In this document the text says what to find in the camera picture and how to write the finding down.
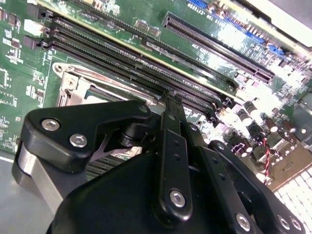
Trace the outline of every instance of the electronic component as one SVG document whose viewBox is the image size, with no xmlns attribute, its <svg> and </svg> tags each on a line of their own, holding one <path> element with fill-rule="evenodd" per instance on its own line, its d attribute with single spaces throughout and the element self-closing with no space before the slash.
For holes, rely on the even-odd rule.
<svg viewBox="0 0 312 234">
<path fill-rule="evenodd" d="M 4 20 L 5 19 L 5 10 L 0 9 L 0 20 Z"/>
<path fill-rule="evenodd" d="M 267 118 L 264 122 L 267 125 L 267 127 L 269 128 L 271 133 L 277 132 L 278 127 L 276 126 L 276 124 L 274 123 L 274 121 L 271 118 Z"/>
<path fill-rule="evenodd" d="M 296 131 L 296 128 L 287 119 L 283 120 L 281 124 L 287 132 L 294 133 Z"/>
<path fill-rule="evenodd" d="M 153 37 L 158 37 L 160 35 L 160 30 L 151 26 L 148 28 L 147 32 Z"/>
<path fill-rule="evenodd" d="M 207 33 L 199 30 L 170 12 L 166 15 L 163 26 L 192 44 L 197 45 L 199 48 L 231 63 L 253 78 L 264 83 L 269 83 L 274 77 L 274 73 L 268 69 L 256 64 L 246 56 L 239 54 L 237 51 L 212 38 Z"/>
<path fill-rule="evenodd" d="M 40 44 L 40 42 L 41 42 L 41 39 L 38 39 L 38 38 L 32 38 L 29 36 L 24 36 L 23 38 L 23 45 L 33 50 L 38 48 L 38 45 Z"/>
<path fill-rule="evenodd" d="M 8 22 L 9 22 L 10 25 L 12 25 L 12 26 L 15 27 L 17 21 L 18 21 L 18 17 L 17 17 L 16 15 L 14 15 L 14 14 L 12 14 L 12 13 L 10 13 L 10 14 L 8 15 Z"/>
<path fill-rule="evenodd" d="M 204 1 L 201 1 L 201 0 L 188 0 L 188 2 L 190 2 L 194 6 L 197 6 L 201 9 L 206 9 L 208 6 L 207 3 L 205 3 Z"/>
<path fill-rule="evenodd" d="M 20 48 L 20 42 L 16 41 L 16 40 L 12 40 L 11 42 L 12 47 L 19 49 Z"/>
<path fill-rule="evenodd" d="M 94 0 L 83 0 L 85 3 L 88 3 L 88 4 L 90 4 L 90 5 L 92 5 L 93 4 L 93 2 L 94 2 Z"/>
<path fill-rule="evenodd" d="M 284 68 L 289 62 L 287 60 L 282 60 L 278 66 Z"/>
<path fill-rule="evenodd" d="M 260 112 L 251 101 L 246 102 L 244 106 L 247 110 L 247 113 L 251 116 L 251 118 L 257 118 L 260 116 Z"/>
<path fill-rule="evenodd" d="M 24 21 L 24 30 L 35 37 L 39 37 L 43 30 L 44 26 L 38 22 L 35 22 L 31 19 L 25 19 Z"/>
<path fill-rule="evenodd" d="M 253 120 L 250 118 L 249 114 L 245 110 L 243 110 L 243 109 L 241 109 L 237 113 L 237 115 L 238 115 L 239 119 L 243 122 L 243 124 L 245 126 L 249 126 L 253 122 Z"/>
<path fill-rule="evenodd" d="M 38 5 L 28 3 L 27 4 L 27 14 L 36 18 L 36 19 L 42 19 L 44 17 L 44 9 Z"/>
<path fill-rule="evenodd" d="M 147 23 L 145 23 L 145 22 L 143 22 L 143 21 L 141 21 L 141 20 L 137 20 L 136 21 L 136 27 L 140 30 L 140 31 L 143 31 L 143 32 L 145 32 L 146 30 L 147 30 L 147 28 L 148 28 L 148 25 L 147 25 Z"/>
<path fill-rule="evenodd" d="M 89 12 L 83 11 L 80 12 L 80 15 L 86 19 L 88 19 L 90 22 L 95 22 L 98 20 L 98 17 L 94 14 L 91 14 Z"/>
<path fill-rule="evenodd" d="M 253 151 L 249 141 L 246 138 L 238 136 L 237 134 L 234 134 L 232 137 L 230 137 L 228 147 L 230 147 L 234 154 L 241 157 L 246 157 L 248 153 Z"/>
</svg>

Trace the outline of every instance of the green circuit board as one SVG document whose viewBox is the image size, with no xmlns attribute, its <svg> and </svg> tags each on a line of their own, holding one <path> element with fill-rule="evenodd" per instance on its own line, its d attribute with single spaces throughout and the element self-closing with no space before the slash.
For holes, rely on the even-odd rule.
<svg viewBox="0 0 312 234">
<path fill-rule="evenodd" d="M 268 50 L 267 46 L 257 43 L 231 25 L 227 25 L 219 16 L 195 8 L 186 0 L 106 0 L 102 1 L 105 2 L 105 7 L 103 6 L 100 11 L 152 36 L 156 41 L 161 41 L 183 52 L 201 65 L 217 71 L 218 76 L 194 71 L 194 69 L 177 63 L 171 55 L 146 47 L 146 44 L 142 43 L 142 39 L 132 33 L 110 22 L 92 18 L 94 17 L 92 13 L 71 1 L 33 0 L 30 2 L 46 7 L 83 27 L 92 29 L 94 32 L 128 48 L 139 51 L 155 61 L 236 100 L 257 98 L 259 106 L 263 107 L 260 110 L 269 116 L 275 116 L 277 122 L 292 117 L 293 104 L 311 86 L 310 73 L 306 69 L 309 66 L 308 63 L 297 68 L 300 59 L 296 57 L 298 61 L 296 60 L 293 65 L 296 69 L 292 69 L 291 72 L 290 66 L 281 69 L 277 64 L 283 59 L 282 56 Z M 95 6 L 95 2 L 92 0 L 82 2 L 91 2 L 90 6 Z M 37 19 L 28 15 L 26 9 L 27 1 L 0 0 L 0 150 L 11 153 L 16 151 L 25 115 L 33 109 L 52 107 L 56 104 L 61 78 L 52 70 L 55 62 L 81 64 L 97 70 L 97 72 L 105 73 L 105 70 L 100 71 L 60 51 L 32 49 L 25 46 L 23 44 L 24 36 L 33 37 L 32 34 L 24 30 L 25 20 L 31 19 L 42 25 L 47 25 L 45 19 Z M 183 18 L 210 36 L 234 48 L 274 72 L 276 76 L 269 84 L 254 81 L 241 73 L 235 66 L 166 30 L 163 27 L 163 20 L 168 12 Z M 14 25 L 12 24 L 12 15 L 16 19 Z M 235 81 L 239 88 L 233 89 L 224 78 Z M 205 124 L 202 116 L 192 115 L 190 112 L 187 115 L 189 121 L 197 122 L 200 119 L 204 122 L 201 125 L 201 130 L 204 133 L 212 133 L 213 129 L 210 125 Z M 223 130 L 220 130 L 215 136 L 217 139 L 222 139 L 222 134 Z"/>
<path fill-rule="evenodd" d="M 261 30 L 258 30 L 253 36 L 246 32 L 243 33 L 235 28 L 233 24 L 225 22 L 218 9 L 214 13 L 201 10 L 191 4 L 192 1 L 69 0 L 61 1 L 61 4 L 58 0 L 36 0 L 36 2 L 83 27 L 90 28 L 105 37 L 140 51 L 140 53 L 144 53 L 156 61 L 172 67 L 213 90 L 236 98 L 238 102 L 258 99 L 261 111 L 268 116 L 277 116 L 277 119 L 280 117 L 291 118 L 290 107 L 312 86 L 310 82 L 312 71 L 309 69 L 311 63 L 308 62 L 310 57 L 307 57 L 307 51 L 304 51 L 304 55 L 295 52 L 281 55 L 278 53 L 277 48 L 290 48 L 280 39 Z M 238 89 L 233 89 L 218 76 L 200 73 L 177 63 L 174 57 L 168 55 L 167 52 L 162 52 L 152 45 L 146 46 L 145 41 L 140 37 L 117 27 L 111 21 L 101 20 L 98 15 L 89 12 L 90 9 L 100 14 L 110 15 L 128 26 L 152 36 L 155 40 L 181 51 L 198 63 L 219 72 L 223 77 L 233 80 L 238 85 Z M 263 84 L 263 82 L 256 79 L 250 79 L 249 75 L 244 74 L 231 63 L 172 33 L 163 26 L 168 12 L 235 49 L 240 54 L 256 62 L 256 64 L 272 71 L 275 76 L 268 84 Z M 246 17 L 238 15 L 234 10 L 229 9 L 228 14 L 236 19 L 241 19 L 241 21 L 246 21 Z M 254 33 L 255 25 L 251 24 L 251 26 L 250 31 Z M 266 43 L 259 43 L 260 38 L 266 39 Z M 289 64 L 286 67 L 279 66 L 284 59 L 286 61 L 289 59 Z M 266 102 L 267 98 L 273 100 L 269 105 Z"/>
</svg>

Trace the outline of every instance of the screw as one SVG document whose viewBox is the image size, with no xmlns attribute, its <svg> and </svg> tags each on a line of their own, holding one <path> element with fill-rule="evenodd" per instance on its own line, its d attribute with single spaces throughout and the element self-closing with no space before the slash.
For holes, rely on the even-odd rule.
<svg viewBox="0 0 312 234">
<path fill-rule="evenodd" d="M 172 119 L 172 120 L 175 120 L 175 119 L 176 119 L 176 118 L 175 118 L 173 115 L 171 115 L 171 114 L 168 114 L 168 116 L 169 116 L 169 118 Z"/>
<path fill-rule="evenodd" d="M 185 206 L 185 198 L 182 195 L 182 193 L 180 193 L 177 190 L 172 190 L 170 192 L 170 199 L 174 203 L 174 205 L 177 206 L 177 207 Z"/>
<path fill-rule="evenodd" d="M 218 143 L 217 146 L 219 147 L 219 149 L 224 150 L 224 146 L 221 143 Z"/>
<path fill-rule="evenodd" d="M 251 227 L 247 218 L 241 213 L 237 213 L 235 217 L 240 227 L 244 229 L 245 231 L 249 232 Z"/>
<path fill-rule="evenodd" d="M 55 119 L 47 118 L 41 122 L 42 127 L 47 131 L 56 131 L 60 125 Z"/>
<path fill-rule="evenodd" d="M 293 226 L 297 228 L 299 231 L 301 231 L 300 223 L 292 217 L 291 217 L 291 221 L 292 221 Z"/>
<path fill-rule="evenodd" d="M 191 129 L 192 129 L 193 131 L 197 131 L 197 128 L 196 128 L 195 125 L 191 124 L 190 126 L 191 126 Z"/>
<path fill-rule="evenodd" d="M 290 230 L 290 226 L 288 224 L 288 222 L 282 217 L 282 216 L 277 216 L 278 221 L 280 222 L 280 224 L 286 229 L 286 230 Z"/>
<path fill-rule="evenodd" d="M 69 142 L 77 148 L 83 148 L 88 143 L 87 138 L 82 134 L 73 134 L 69 138 Z"/>
<path fill-rule="evenodd" d="M 139 106 L 140 111 L 147 113 L 147 108 L 146 106 Z"/>
</svg>

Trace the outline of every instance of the chip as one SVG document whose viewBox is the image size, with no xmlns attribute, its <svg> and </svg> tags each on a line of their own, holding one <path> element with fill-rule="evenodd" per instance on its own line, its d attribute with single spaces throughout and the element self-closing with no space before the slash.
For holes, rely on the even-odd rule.
<svg viewBox="0 0 312 234">
<path fill-rule="evenodd" d="M 20 48 L 20 43 L 19 43 L 19 42 L 17 42 L 17 41 L 15 41 L 15 40 L 12 40 L 11 45 L 12 45 L 12 47 L 17 48 L 17 49 L 19 49 L 19 48 Z"/>
<path fill-rule="evenodd" d="M 147 32 L 154 37 L 158 37 L 160 35 L 160 30 L 154 27 L 149 27 Z"/>
<path fill-rule="evenodd" d="M 4 20 L 5 19 L 5 10 L 0 9 L 0 20 Z"/>
<path fill-rule="evenodd" d="M 146 31 L 146 29 L 148 28 L 147 23 L 144 23 L 143 21 L 137 20 L 136 21 L 136 27 L 140 30 L 140 31 Z"/>
<path fill-rule="evenodd" d="M 8 21 L 9 21 L 9 24 L 12 25 L 12 26 L 15 26 L 17 21 L 18 21 L 18 18 L 16 15 L 13 15 L 13 14 L 9 14 L 9 17 L 8 17 Z"/>
</svg>

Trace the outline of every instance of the dimm slot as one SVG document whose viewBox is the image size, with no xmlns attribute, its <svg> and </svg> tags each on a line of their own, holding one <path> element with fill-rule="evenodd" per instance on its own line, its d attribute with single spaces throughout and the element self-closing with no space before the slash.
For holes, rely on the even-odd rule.
<svg viewBox="0 0 312 234">
<path fill-rule="evenodd" d="M 168 12 L 163 26 L 172 33 L 224 59 L 229 64 L 264 83 L 269 83 L 275 76 L 275 74 L 268 69 L 256 64 L 251 59 L 239 54 L 237 51 L 170 12 Z"/>
<path fill-rule="evenodd" d="M 149 65 L 149 67 L 147 67 L 146 69 L 156 70 L 158 73 L 162 73 L 164 76 L 166 76 L 167 79 L 175 79 L 180 84 L 189 86 L 190 88 L 193 89 L 193 92 L 200 92 L 201 94 L 205 95 L 203 96 L 204 98 L 207 98 L 211 102 L 219 102 L 219 104 L 222 102 L 216 92 L 209 90 L 206 87 L 200 86 L 199 84 L 197 84 L 190 78 L 182 76 L 174 71 L 171 71 L 169 68 L 166 68 L 160 64 L 156 64 L 151 59 L 148 59 L 145 56 L 137 52 L 133 52 L 129 50 L 128 48 L 125 48 L 113 41 L 108 40 L 105 37 L 94 35 L 92 34 L 92 32 L 88 31 L 87 29 L 81 29 L 81 26 L 70 23 L 63 18 L 55 18 L 54 22 L 60 26 L 58 27 L 58 29 L 56 29 L 56 30 L 59 30 L 60 33 L 64 33 L 66 35 L 74 37 L 75 39 L 80 40 L 84 43 L 89 43 L 89 42 L 97 43 L 98 46 L 103 49 L 108 48 L 114 51 L 114 53 L 112 53 L 111 56 L 116 56 L 116 54 L 120 54 L 121 58 L 126 56 L 129 59 L 136 61 L 135 65 L 137 65 L 137 61 L 141 61 L 141 65 L 143 67 L 146 67 L 147 65 Z"/>
<path fill-rule="evenodd" d="M 45 46 L 45 49 L 56 49 L 58 51 L 64 52 L 73 58 L 79 59 L 86 64 L 90 64 L 100 70 L 105 69 L 106 72 L 110 73 L 115 77 L 127 78 L 132 81 L 133 84 L 139 85 L 146 90 L 149 90 L 152 93 L 160 96 L 166 91 L 171 91 L 171 85 L 164 85 L 163 83 L 158 82 L 157 80 L 149 77 L 139 76 L 139 72 L 132 73 L 127 70 L 125 67 L 118 66 L 117 64 L 108 63 L 107 61 L 102 61 L 97 58 L 97 56 L 88 55 L 85 51 L 79 51 L 75 46 L 65 44 L 64 42 L 58 40 L 52 40 Z M 203 103 L 198 101 L 197 97 L 190 95 L 184 90 L 180 90 L 179 87 L 175 87 L 177 95 L 183 98 L 183 102 L 190 109 L 196 110 L 200 113 L 206 113 L 207 110 L 212 109 L 209 103 Z"/>
<path fill-rule="evenodd" d="M 195 93 L 194 89 L 188 86 L 178 84 L 177 82 L 172 81 L 170 79 L 167 79 L 163 77 L 160 73 L 152 69 L 148 69 L 147 67 L 144 67 L 141 64 L 137 64 L 136 62 L 130 59 L 125 59 L 125 57 L 117 55 L 116 53 L 109 51 L 105 49 L 104 47 L 98 47 L 97 44 L 89 42 L 86 39 L 79 38 L 78 40 L 75 38 L 71 38 L 68 34 L 66 35 L 61 34 L 60 32 L 53 34 L 53 37 L 58 38 L 64 43 L 75 46 L 77 49 L 82 50 L 86 53 L 89 53 L 90 55 L 93 55 L 94 57 L 98 59 L 120 66 L 121 68 L 126 69 L 127 71 L 131 73 L 137 74 L 143 79 L 146 79 L 146 80 L 154 79 L 159 83 L 162 83 L 171 87 L 173 90 L 181 90 L 181 91 L 184 90 L 185 95 L 189 95 L 190 97 L 193 96 L 194 98 L 201 100 L 203 103 L 204 102 L 212 103 L 211 101 L 207 99 L 206 96 L 200 93 Z"/>
<path fill-rule="evenodd" d="M 162 53 L 164 56 L 166 56 L 166 54 L 172 54 L 174 55 L 174 57 L 176 59 L 175 62 L 178 62 L 184 66 L 187 66 L 189 68 L 191 68 L 192 70 L 195 70 L 199 73 L 203 73 L 203 71 L 205 73 L 209 73 L 211 75 L 213 75 L 214 77 L 216 77 L 217 79 L 221 79 L 223 81 L 226 81 L 228 84 L 231 84 L 233 89 L 238 88 L 238 86 L 233 86 L 236 85 L 232 79 L 226 77 L 225 75 L 221 74 L 220 72 L 218 72 L 217 70 L 214 70 L 212 68 L 207 67 L 206 65 L 196 61 L 195 59 L 193 59 L 192 57 L 190 57 L 189 55 L 169 46 L 166 45 L 165 43 L 154 39 L 153 37 L 147 35 L 146 33 L 143 33 L 139 30 L 137 30 L 136 28 L 132 27 L 131 25 L 128 25 L 122 21 L 120 21 L 119 19 L 106 14 L 104 12 L 101 12 L 99 10 L 97 10 L 96 8 L 94 8 L 93 6 L 91 6 L 90 4 L 87 4 L 86 2 L 82 1 L 82 0 L 66 0 L 76 6 L 78 6 L 79 8 L 86 10 L 92 14 L 94 14 L 95 16 L 99 17 L 100 19 L 103 20 L 109 20 L 112 21 L 116 26 L 124 29 L 127 32 L 130 32 L 131 34 L 138 36 L 139 38 L 142 38 L 143 40 L 148 41 L 149 43 L 161 48 L 161 50 L 164 52 Z"/>
</svg>

